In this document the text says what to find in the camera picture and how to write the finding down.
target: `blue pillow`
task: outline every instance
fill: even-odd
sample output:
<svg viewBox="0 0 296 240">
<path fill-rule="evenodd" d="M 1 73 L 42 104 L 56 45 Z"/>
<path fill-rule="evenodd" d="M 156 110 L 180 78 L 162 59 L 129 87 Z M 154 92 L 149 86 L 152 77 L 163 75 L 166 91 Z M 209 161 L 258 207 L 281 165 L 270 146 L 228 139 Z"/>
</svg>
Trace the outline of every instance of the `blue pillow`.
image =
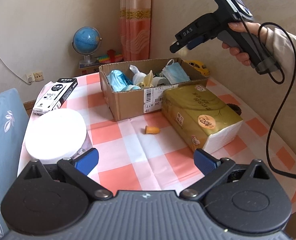
<svg viewBox="0 0 296 240">
<path fill-rule="evenodd" d="M 0 93 L 0 204 L 17 178 L 21 145 L 29 117 L 16 89 Z M 8 228 L 0 214 L 0 238 Z"/>
</svg>

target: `electrical outlet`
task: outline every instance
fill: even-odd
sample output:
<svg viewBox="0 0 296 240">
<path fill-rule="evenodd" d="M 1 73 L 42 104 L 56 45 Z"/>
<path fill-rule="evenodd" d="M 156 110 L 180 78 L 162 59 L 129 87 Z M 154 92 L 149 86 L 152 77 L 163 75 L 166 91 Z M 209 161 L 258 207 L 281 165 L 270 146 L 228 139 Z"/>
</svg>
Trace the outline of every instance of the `electrical outlet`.
<svg viewBox="0 0 296 240">
<path fill-rule="evenodd" d="M 44 75 L 41 71 L 34 72 L 33 76 L 35 77 L 35 81 L 43 81 L 44 80 Z"/>
<path fill-rule="evenodd" d="M 28 74 L 26 74 L 26 79 L 27 79 L 28 83 L 34 82 L 35 76 L 33 75 L 33 73 L 28 73 Z"/>
</svg>

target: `beige sofa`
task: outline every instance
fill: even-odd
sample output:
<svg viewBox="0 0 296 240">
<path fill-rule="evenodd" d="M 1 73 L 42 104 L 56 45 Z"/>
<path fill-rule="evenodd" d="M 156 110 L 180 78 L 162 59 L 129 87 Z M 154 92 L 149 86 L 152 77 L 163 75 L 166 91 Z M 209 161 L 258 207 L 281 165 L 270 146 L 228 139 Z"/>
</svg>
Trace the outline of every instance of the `beige sofa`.
<svg viewBox="0 0 296 240">
<path fill-rule="evenodd" d="M 258 22 L 278 23 L 296 35 L 296 0 L 243 1 Z M 169 45 L 175 40 L 174 35 L 199 16 L 216 8 L 213 0 L 152 0 L 150 57 L 171 57 Z M 238 95 L 267 123 L 271 123 L 289 80 L 278 86 L 269 76 L 259 76 L 223 50 L 217 39 L 198 46 L 189 52 L 187 58 L 203 61 L 214 78 Z M 280 114 L 275 131 L 296 153 L 296 88 L 293 88 Z M 292 215 L 286 230 L 296 238 L 296 213 Z"/>
</svg>

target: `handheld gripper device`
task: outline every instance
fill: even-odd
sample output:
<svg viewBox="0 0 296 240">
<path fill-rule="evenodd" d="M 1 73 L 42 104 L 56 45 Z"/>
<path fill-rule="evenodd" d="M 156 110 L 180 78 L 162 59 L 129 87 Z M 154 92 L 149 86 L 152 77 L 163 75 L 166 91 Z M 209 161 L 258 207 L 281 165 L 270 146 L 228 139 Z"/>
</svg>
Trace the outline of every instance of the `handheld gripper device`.
<svg viewBox="0 0 296 240">
<path fill-rule="evenodd" d="M 249 33 L 238 33 L 228 26 L 230 22 L 253 22 L 254 17 L 242 0 L 215 0 L 218 9 L 213 13 L 200 16 L 197 20 L 178 32 L 177 41 L 170 46 L 172 53 L 187 46 L 189 50 L 209 39 L 218 38 L 231 47 L 237 47 L 240 52 L 249 54 L 251 66 L 258 74 L 277 71 L 280 66 L 269 54 L 257 36 Z"/>
</svg>

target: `curtain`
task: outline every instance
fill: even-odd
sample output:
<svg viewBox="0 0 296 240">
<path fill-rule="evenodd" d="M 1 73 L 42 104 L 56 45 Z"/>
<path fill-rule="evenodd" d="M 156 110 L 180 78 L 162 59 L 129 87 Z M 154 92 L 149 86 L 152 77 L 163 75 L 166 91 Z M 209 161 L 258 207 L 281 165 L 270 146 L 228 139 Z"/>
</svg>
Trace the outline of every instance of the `curtain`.
<svg viewBox="0 0 296 240">
<path fill-rule="evenodd" d="M 125 61 L 149 58 L 151 0 L 120 0 L 122 53 Z"/>
</svg>

